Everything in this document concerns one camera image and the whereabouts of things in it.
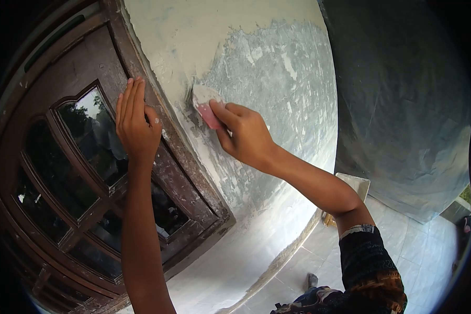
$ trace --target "plastic tarp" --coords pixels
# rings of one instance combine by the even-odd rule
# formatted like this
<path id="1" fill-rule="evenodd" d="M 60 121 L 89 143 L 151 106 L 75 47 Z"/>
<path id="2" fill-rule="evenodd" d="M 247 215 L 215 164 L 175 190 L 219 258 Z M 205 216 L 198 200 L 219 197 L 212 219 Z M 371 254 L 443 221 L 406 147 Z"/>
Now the plastic tarp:
<path id="1" fill-rule="evenodd" d="M 339 98 L 335 171 L 421 223 L 469 182 L 471 86 L 424 2 L 319 1 Z"/>

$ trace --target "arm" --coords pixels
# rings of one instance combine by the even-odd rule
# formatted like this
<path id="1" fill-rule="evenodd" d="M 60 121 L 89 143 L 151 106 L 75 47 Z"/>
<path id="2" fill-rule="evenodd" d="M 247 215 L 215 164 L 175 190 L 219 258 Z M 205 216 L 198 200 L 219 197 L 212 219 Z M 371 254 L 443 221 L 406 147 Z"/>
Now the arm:
<path id="1" fill-rule="evenodd" d="M 233 103 L 223 107 L 213 99 L 210 106 L 232 131 L 230 136 L 227 130 L 216 130 L 223 149 L 241 162 L 293 185 L 335 218 L 339 235 L 354 225 L 375 225 L 368 209 L 347 183 L 275 144 L 260 114 Z"/>
<path id="2" fill-rule="evenodd" d="M 157 113 L 144 104 L 144 79 L 129 79 L 116 107 L 116 130 L 129 157 L 122 223 L 122 272 L 137 314 L 175 314 L 162 270 L 152 208 L 151 175 L 162 134 Z"/>

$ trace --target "door panel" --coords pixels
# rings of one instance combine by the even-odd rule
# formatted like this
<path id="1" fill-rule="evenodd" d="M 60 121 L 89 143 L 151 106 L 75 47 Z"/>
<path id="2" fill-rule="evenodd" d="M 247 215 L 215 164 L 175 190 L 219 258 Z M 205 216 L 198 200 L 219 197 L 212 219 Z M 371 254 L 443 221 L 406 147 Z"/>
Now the door panel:
<path id="1" fill-rule="evenodd" d="M 13 265 L 34 297 L 58 311 L 90 309 L 126 292 L 127 154 L 114 122 L 126 81 L 108 29 L 100 28 L 38 77 L 2 136 L 0 200 L 6 234 L 16 235 L 5 235 Z M 163 143 L 151 198 L 164 263 L 218 220 Z M 20 242 L 26 251 L 13 244 Z"/>

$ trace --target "tiled floor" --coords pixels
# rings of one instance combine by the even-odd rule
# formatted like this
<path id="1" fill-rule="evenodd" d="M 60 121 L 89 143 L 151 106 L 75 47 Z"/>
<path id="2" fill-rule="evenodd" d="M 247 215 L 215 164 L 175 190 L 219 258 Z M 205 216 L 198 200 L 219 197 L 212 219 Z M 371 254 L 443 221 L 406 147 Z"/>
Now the tiled floor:
<path id="1" fill-rule="evenodd" d="M 452 276 L 455 226 L 441 216 L 421 225 L 370 196 L 365 203 L 401 274 L 408 296 L 405 314 L 430 313 Z M 343 291 L 338 242 L 336 228 L 318 224 L 283 269 L 232 313 L 267 314 L 276 303 L 293 302 L 306 288 L 307 273 L 315 273 L 320 285 Z"/>

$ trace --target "finger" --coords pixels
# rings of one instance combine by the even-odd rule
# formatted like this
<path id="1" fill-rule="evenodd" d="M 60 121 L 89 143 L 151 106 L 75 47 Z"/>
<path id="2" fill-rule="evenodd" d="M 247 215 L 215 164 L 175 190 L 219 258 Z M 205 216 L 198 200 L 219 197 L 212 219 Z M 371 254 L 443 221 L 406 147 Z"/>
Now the finger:
<path id="1" fill-rule="evenodd" d="M 145 82 L 142 79 L 138 83 L 138 88 L 136 89 L 136 94 L 134 95 L 134 106 L 132 109 L 132 117 L 139 119 L 144 119 L 144 86 Z"/>
<path id="2" fill-rule="evenodd" d="M 117 106 L 115 107 L 115 110 L 117 111 L 117 117 L 115 118 L 115 125 L 118 127 L 120 125 L 120 110 L 122 108 L 122 97 L 124 95 L 122 93 L 119 94 L 119 97 L 117 98 Z"/>
<path id="3" fill-rule="evenodd" d="M 127 80 L 126 90 L 124 91 L 124 96 L 122 97 L 122 109 L 121 109 L 121 112 L 120 112 L 120 117 L 122 119 L 124 119 L 124 115 L 126 113 L 127 100 L 129 99 L 129 95 L 131 94 L 132 84 L 133 83 L 134 83 L 134 79 L 130 77 Z"/>
<path id="4" fill-rule="evenodd" d="M 145 105 L 144 114 L 147 116 L 148 121 L 150 122 L 150 126 L 152 128 L 161 127 L 161 131 L 162 131 L 162 126 L 161 126 L 161 121 L 159 120 L 159 115 L 157 115 L 157 112 L 152 107 L 150 107 L 149 105 Z"/>
<path id="5" fill-rule="evenodd" d="M 134 95 L 136 95 L 136 90 L 138 89 L 138 84 L 141 82 L 141 77 L 137 76 L 132 84 L 131 92 L 129 93 L 129 98 L 127 99 L 126 111 L 124 113 L 124 120 L 132 118 L 132 108 L 134 106 Z"/>
<path id="6" fill-rule="evenodd" d="M 234 103 L 226 104 L 225 109 L 232 112 L 236 116 L 247 116 L 248 113 L 250 113 L 252 111 L 251 109 L 249 109 L 245 106 L 241 106 L 240 104 L 234 104 Z"/>
<path id="7" fill-rule="evenodd" d="M 234 146 L 232 138 L 228 134 L 227 130 L 216 130 L 216 135 L 218 135 L 218 140 L 220 141 L 220 145 L 223 150 L 234 156 L 236 147 Z"/>
<path id="8" fill-rule="evenodd" d="M 225 123 L 229 129 L 235 129 L 239 119 L 237 115 L 225 109 L 222 104 L 219 104 L 214 99 L 211 99 L 209 101 L 209 106 L 211 107 L 211 110 L 213 111 L 214 115 L 218 119 L 220 119 L 221 122 Z"/>

